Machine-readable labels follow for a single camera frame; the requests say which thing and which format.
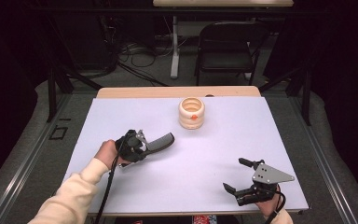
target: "wooden desk top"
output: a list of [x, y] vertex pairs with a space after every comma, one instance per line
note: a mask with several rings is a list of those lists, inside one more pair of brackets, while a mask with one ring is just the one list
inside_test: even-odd
[[291, 7], [292, 0], [154, 0], [155, 7]]
[[255, 86], [130, 87], [102, 88], [97, 98], [174, 98], [213, 96], [261, 96]]

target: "gray carpet floor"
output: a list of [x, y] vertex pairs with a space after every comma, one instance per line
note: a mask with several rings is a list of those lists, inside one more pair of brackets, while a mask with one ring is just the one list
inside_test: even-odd
[[[268, 60], [273, 39], [262, 50], [257, 66], [255, 85], [261, 86], [266, 78], [261, 74]], [[172, 86], [194, 86], [194, 64], [196, 48], [187, 42], [181, 47], [179, 78], [171, 79], [170, 55], [157, 57], [147, 67], [139, 67], [156, 79]], [[146, 54], [123, 55], [123, 63], [143, 65], [153, 62]], [[105, 87], [151, 86], [121, 68], [108, 76], [93, 79]], [[47, 83], [36, 88], [39, 98], [28, 126], [0, 171], [0, 223], [26, 223], [37, 212], [39, 206], [61, 184], [72, 155], [76, 140], [90, 109], [96, 91], [73, 80], [73, 94], [59, 94], [59, 112], [50, 124], [48, 117]], [[201, 85], [246, 85], [247, 80], [235, 75], [203, 76]], [[310, 122], [306, 126], [299, 116], [299, 97], [286, 97], [281, 83], [263, 92], [277, 124], [289, 158], [304, 190], [310, 209], [291, 214], [295, 223], [358, 223], [358, 185], [348, 167], [337, 154], [332, 142], [328, 120], [324, 113], [324, 102], [312, 94], [310, 100]], [[63, 139], [52, 139], [54, 128], [66, 128]], [[260, 214], [238, 216], [242, 223], [263, 223]], [[114, 223], [108, 218], [106, 223]]]

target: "white paper sheet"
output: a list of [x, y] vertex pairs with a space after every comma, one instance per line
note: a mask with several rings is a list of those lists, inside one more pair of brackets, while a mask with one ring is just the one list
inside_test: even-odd
[[[295, 177], [281, 183], [286, 209], [308, 209], [296, 173], [263, 97], [207, 97], [205, 121], [197, 130], [182, 128], [178, 106], [183, 98], [94, 99], [76, 144], [65, 179], [85, 167], [107, 139], [117, 140], [128, 129], [143, 129], [148, 141], [166, 133], [173, 145], [145, 160], [117, 168], [103, 212], [110, 215], [219, 213], [258, 210], [239, 207], [223, 183], [239, 189], [253, 184], [252, 168], [238, 158], [265, 160]], [[90, 207], [97, 213], [108, 174]]]

